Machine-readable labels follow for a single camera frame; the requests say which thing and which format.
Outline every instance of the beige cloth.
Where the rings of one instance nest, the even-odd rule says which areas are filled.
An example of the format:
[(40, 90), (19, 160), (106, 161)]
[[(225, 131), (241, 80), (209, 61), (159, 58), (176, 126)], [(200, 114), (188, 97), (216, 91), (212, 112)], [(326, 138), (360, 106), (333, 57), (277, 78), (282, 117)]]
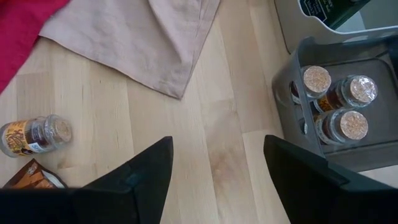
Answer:
[(220, 0), (71, 0), (40, 35), (181, 98)]

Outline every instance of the cork stopper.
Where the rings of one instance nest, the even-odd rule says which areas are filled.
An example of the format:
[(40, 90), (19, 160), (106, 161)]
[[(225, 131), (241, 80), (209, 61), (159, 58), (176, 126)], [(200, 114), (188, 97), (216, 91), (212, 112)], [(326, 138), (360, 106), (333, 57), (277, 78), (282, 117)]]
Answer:
[(368, 133), (368, 121), (359, 112), (346, 112), (340, 120), (343, 134), (350, 139), (360, 140)]
[(58, 118), (54, 122), (54, 130), (58, 138), (64, 142), (68, 142), (72, 138), (72, 130), (68, 121)]
[(355, 76), (349, 84), (349, 90), (355, 100), (362, 103), (370, 103), (377, 97), (377, 85), (365, 75)]
[(331, 84), (329, 72), (319, 66), (311, 66), (304, 72), (304, 85), (315, 93), (326, 92)]

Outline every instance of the gray plastic tray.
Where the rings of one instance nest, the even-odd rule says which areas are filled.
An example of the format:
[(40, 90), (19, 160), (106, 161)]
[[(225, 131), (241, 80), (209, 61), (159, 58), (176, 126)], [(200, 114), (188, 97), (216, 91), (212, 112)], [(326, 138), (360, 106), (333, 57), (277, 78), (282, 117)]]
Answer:
[[(272, 83), (285, 139), (356, 172), (398, 164), (398, 81), (394, 64), (397, 37), (346, 44), (317, 45), (305, 39)], [(303, 67), (326, 68), (333, 82), (348, 75), (367, 75), (379, 88), (377, 98), (358, 110), (368, 119), (368, 135), (347, 146), (320, 144), (313, 123), (315, 110), (303, 91)], [(301, 105), (295, 105), (290, 85), (296, 84)], [(303, 132), (307, 123), (308, 131)]]

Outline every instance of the jar label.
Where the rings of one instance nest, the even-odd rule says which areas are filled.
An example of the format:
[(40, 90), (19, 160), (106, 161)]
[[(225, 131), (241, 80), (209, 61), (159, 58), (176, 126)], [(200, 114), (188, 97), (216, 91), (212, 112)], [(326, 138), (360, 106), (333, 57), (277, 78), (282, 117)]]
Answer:
[(29, 147), (32, 151), (36, 153), (42, 153), (42, 152), (47, 152), (45, 149), (43, 149), (37, 142), (29, 144)]
[(328, 96), (324, 95), (323, 97), (321, 97), (319, 100), (317, 100), (317, 109), (321, 109), (322, 111), (320, 112), (326, 112), (326, 111), (331, 111), (334, 110), (334, 108), (332, 107), (331, 103), (328, 100)]
[(322, 130), (322, 117), (319, 116), (315, 119), (315, 128), (317, 129), (318, 137), (321, 139), (321, 141), (327, 145), (341, 145), (340, 143), (331, 140), (326, 136), (326, 134)]
[(4, 132), (8, 148), (11, 152), (20, 156), (37, 153), (29, 147), (29, 144), (26, 141), (25, 127), (28, 122), (29, 120), (12, 122)]

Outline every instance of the jar on its side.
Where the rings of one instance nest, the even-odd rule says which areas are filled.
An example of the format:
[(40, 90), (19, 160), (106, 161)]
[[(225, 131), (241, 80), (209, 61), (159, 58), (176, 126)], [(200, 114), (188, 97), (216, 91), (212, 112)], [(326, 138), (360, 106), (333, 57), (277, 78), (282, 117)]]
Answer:
[(69, 122), (57, 115), (5, 124), (0, 128), (0, 149), (10, 157), (60, 149), (72, 138)]

